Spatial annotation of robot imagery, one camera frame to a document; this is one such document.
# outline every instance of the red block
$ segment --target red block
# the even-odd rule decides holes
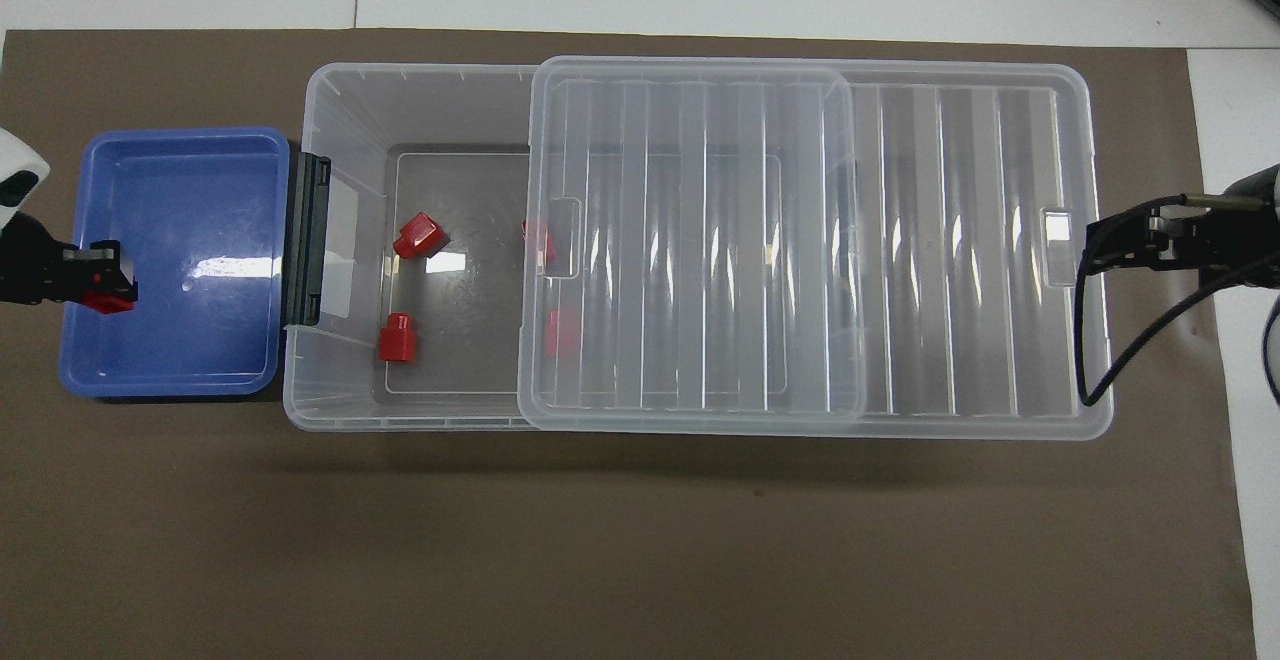
[[[86,292],[81,297],[81,304],[86,308],[96,310],[100,313],[123,313],[125,310],[133,310],[133,301],[123,301],[120,297],[105,294],[105,292]]]
[[[417,333],[406,313],[389,313],[387,327],[378,334],[378,358],[388,363],[412,363]]]
[[[416,214],[401,228],[401,237],[392,242],[392,247],[401,258],[408,260],[416,255],[435,253],[448,240],[433,219],[426,214]]]
[[[552,308],[543,329],[543,354],[548,358],[572,358],[580,348],[581,321],[572,310]]]
[[[525,242],[529,242],[529,221],[520,221],[520,230],[525,235]],[[543,228],[543,239],[545,240],[545,249],[543,251],[543,265],[549,265],[556,262],[556,244],[552,242],[552,233]]]

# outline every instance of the box handle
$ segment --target box handle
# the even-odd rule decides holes
[[[329,224],[329,159],[298,153],[284,247],[284,324],[320,322],[324,240]]]

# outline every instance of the brown table mat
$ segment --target brown table mat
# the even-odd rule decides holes
[[[1064,63],[1103,214],[1202,185],[1181,50],[465,31],[10,31],[0,127],[69,237],[102,130],[297,139],[324,63],[557,54]],[[1112,336],[1193,288],[1108,278]],[[4,657],[1252,657],[1211,304],[1092,443],[307,435],[278,397],[105,404],[0,304]],[[1256,353],[1253,347],[1245,349]]]

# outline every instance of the transparent lid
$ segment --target transparent lid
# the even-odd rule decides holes
[[[534,77],[518,402],[540,428],[832,435],[864,408],[849,82],[557,58]]]

